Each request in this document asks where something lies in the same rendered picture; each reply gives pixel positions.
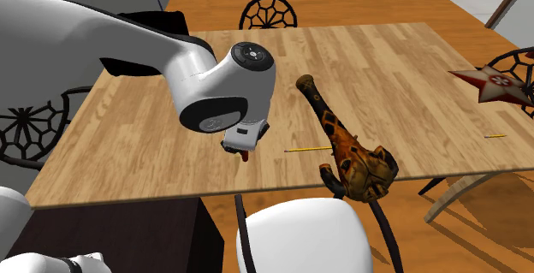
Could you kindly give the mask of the orange black giraffe toy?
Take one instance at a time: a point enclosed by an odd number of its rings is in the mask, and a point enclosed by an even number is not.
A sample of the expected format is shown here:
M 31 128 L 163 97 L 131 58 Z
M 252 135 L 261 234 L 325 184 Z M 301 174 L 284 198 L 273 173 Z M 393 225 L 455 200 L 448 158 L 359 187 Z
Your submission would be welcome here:
M 382 146 L 373 151 L 364 148 L 325 103 L 311 75 L 300 76 L 295 85 L 313 108 L 332 147 L 338 173 L 334 174 L 329 164 L 321 164 L 325 186 L 337 199 L 370 203 L 386 196 L 399 171 L 392 154 Z

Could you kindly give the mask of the dark robot stand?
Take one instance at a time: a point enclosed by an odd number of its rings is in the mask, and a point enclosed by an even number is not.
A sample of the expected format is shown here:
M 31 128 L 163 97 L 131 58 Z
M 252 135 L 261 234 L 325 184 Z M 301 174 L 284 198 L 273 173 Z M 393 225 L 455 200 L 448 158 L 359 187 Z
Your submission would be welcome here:
M 36 210 L 9 251 L 100 252 L 112 273 L 222 273 L 224 240 L 199 198 Z

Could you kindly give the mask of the black web-back chair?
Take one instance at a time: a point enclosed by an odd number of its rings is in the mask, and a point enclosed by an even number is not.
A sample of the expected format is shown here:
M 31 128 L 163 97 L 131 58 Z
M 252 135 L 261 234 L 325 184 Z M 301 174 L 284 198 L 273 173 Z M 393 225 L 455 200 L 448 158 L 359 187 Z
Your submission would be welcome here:
M 243 9 L 240 30 L 297 27 L 298 19 L 287 0 L 251 0 Z
M 36 107 L 8 108 L 0 114 L 0 162 L 40 171 L 45 163 L 41 159 L 57 145 L 67 126 L 71 123 L 70 97 L 89 93 L 91 86 L 79 86 L 61 94 L 62 104 L 55 107 L 47 104 Z
M 511 50 L 488 63 L 497 71 L 525 83 L 522 92 L 534 104 L 534 46 Z

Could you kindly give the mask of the plant in black pot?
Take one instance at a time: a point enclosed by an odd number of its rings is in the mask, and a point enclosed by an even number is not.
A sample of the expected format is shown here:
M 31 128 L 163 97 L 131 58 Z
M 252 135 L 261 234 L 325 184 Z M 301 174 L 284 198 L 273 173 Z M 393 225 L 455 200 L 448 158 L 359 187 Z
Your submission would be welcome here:
M 165 33 L 188 35 L 185 15 L 181 11 L 165 11 L 161 0 L 157 0 L 159 11 L 141 11 L 133 13 L 120 13 L 119 16 L 136 21 L 148 27 Z

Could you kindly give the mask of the wooden table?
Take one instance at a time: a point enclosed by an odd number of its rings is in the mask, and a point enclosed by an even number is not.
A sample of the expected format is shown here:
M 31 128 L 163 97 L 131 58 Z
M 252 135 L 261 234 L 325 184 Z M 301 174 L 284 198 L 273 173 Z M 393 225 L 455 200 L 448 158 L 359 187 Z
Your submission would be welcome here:
M 424 23 L 201 33 L 218 57 L 240 41 L 276 61 L 270 129 L 247 162 L 178 120 L 165 80 L 102 74 L 27 192 L 35 209 L 318 187 L 330 150 L 296 88 L 310 74 L 368 149 L 390 151 L 401 181 L 534 170 L 534 121 L 517 106 L 478 102 L 451 74 L 470 63 Z M 485 135 L 505 134 L 485 139 Z

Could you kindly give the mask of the red white star ornament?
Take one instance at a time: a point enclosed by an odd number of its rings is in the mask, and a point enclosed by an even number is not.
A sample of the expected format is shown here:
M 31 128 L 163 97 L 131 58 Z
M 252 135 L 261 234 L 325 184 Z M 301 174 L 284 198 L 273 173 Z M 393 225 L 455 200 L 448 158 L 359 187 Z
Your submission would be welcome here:
M 451 71 L 451 74 L 478 89 L 479 103 L 502 101 L 534 107 L 534 103 L 522 91 L 524 82 L 506 76 L 488 65 L 480 70 Z

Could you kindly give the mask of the white seat dark frame chair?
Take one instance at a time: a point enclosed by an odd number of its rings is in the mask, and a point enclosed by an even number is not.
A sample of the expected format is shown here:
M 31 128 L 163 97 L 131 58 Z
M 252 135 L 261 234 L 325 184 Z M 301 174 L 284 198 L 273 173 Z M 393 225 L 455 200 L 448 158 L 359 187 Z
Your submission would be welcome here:
M 295 199 L 248 216 L 239 194 L 234 202 L 240 273 L 373 273 L 371 246 L 349 203 Z

